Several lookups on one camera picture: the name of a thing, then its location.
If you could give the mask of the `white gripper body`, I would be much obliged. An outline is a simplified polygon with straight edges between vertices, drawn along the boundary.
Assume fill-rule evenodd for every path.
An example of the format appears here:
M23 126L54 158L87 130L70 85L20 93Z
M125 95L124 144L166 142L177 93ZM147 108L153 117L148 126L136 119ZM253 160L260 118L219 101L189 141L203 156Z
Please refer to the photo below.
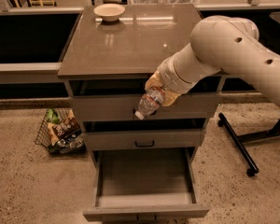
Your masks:
M162 86L168 91L185 94L196 85L195 82L184 81L177 74L170 58L162 62L157 68L157 71L159 72Z

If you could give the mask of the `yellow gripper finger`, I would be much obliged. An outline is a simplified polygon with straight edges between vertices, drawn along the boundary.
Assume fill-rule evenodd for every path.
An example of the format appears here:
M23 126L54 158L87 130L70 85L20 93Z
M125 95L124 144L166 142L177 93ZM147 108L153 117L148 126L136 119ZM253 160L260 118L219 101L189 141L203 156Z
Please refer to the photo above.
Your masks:
M156 71L146 82L145 91L148 91L152 87L161 87L161 86L162 86L162 82L161 82L160 72Z
M173 91L163 90L163 102L162 106L169 106L172 105L175 100L180 96L179 93L175 93Z

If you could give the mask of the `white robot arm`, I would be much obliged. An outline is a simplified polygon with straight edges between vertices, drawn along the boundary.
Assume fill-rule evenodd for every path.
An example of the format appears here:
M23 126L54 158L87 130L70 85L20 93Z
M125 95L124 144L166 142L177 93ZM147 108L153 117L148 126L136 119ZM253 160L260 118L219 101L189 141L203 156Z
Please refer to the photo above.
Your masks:
M165 88L165 106L187 93L200 80L224 71L261 92L280 108L280 55L259 42L254 22L210 16L191 31L189 43L165 59L145 89Z

